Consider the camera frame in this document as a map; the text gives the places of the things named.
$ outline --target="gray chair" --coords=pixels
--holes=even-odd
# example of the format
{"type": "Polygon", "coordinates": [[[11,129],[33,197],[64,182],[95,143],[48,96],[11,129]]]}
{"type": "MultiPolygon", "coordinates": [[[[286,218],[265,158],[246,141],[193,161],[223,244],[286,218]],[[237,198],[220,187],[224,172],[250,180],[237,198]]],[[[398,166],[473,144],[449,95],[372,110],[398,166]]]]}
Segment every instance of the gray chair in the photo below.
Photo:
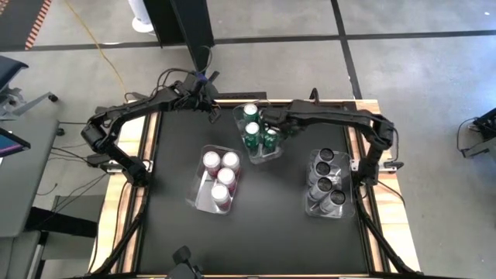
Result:
{"type": "Polygon", "coordinates": [[[45,98],[56,102],[58,97],[51,92],[26,102],[19,88],[9,88],[9,82],[28,65],[0,55],[0,120],[14,120],[27,112],[45,98]]]}

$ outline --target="table leg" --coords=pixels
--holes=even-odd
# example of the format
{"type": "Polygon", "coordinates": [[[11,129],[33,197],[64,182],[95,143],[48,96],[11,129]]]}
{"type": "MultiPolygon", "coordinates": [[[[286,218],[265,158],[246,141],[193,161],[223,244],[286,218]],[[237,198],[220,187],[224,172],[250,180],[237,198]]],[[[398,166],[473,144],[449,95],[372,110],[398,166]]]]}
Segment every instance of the table leg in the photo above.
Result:
{"type": "Polygon", "coordinates": [[[97,227],[96,222],[37,207],[31,208],[25,225],[27,230],[36,229],[91,238],[96,237],[97,227]]]}

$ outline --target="black mat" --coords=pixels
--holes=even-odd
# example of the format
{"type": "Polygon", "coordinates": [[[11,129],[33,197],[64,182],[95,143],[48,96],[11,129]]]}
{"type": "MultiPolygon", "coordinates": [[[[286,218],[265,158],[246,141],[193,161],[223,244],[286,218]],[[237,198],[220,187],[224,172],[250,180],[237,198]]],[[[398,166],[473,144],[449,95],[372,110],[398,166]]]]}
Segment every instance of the black mat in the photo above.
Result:
{"type": "Polygon", "coordinates": [[[230,110],[208,123],[200,112],[162,118],[138,271],[166,274],[171,255],[187,245],[205,274],[357,274],[367,271],[358,217],[310,218],[305,214],[305,165],[310,151],[346,150],[343,128],[311,126],[285,143],[281,158],[252,165],[230,110]],[[201,148],[242,150],[243,176],[227,216],[186,204],[201,148]]]}
{"type": "Polygon", "coordinates": [[[10,0],[0,15],[0,50],[24,50],[44,0],[10,0]]]}

